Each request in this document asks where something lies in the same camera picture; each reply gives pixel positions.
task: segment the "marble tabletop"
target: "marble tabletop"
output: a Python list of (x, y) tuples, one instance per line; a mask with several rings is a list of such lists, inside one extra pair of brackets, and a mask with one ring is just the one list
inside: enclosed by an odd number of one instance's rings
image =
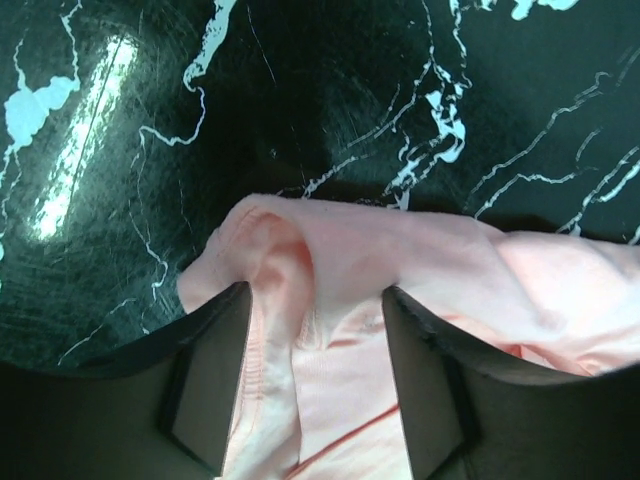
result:
[(640, 243), (636, 0), (5, 0), (0, 359), (184, 315), (251, 192)]

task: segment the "black marble surface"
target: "black marble surface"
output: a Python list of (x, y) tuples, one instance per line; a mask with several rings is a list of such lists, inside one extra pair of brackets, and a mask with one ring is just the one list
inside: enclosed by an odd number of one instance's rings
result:
[(636, 0), (5, 0), (0, 358), (184, 314), (250, 192), (640, 240)]

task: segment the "garment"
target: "garment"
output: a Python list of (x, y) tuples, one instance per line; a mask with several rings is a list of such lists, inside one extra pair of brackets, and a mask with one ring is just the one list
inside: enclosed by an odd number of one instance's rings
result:
[(224, 479), (411, 478), (381, 308), (390, 285), (551, 368), (597, 375), (640, 359), (635, 246), (252, 195), (178, 290), (191, 312), (244, 280), (254, 299)]

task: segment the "pink fabric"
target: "pink fabric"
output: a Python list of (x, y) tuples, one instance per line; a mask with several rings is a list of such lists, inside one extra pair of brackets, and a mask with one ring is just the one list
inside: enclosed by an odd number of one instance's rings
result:
[(542, 365), (597, 375), (640, 359), (639, 247), (253, 195), (178, 290), (191, 312), (241, 280), (254, 304), (229, 480), (411, 478), (381, 310), (393, 284)]

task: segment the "pink cloth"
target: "pink cloth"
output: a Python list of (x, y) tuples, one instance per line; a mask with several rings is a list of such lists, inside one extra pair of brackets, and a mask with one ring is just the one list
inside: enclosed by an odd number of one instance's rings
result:
[(410, 479), (381, 310), (397, 284), (525, 359), (640, 359), (640, 248), (467, 217), (253, 195), (181, 276), (187, 312), (250, 282), (225, 479)]

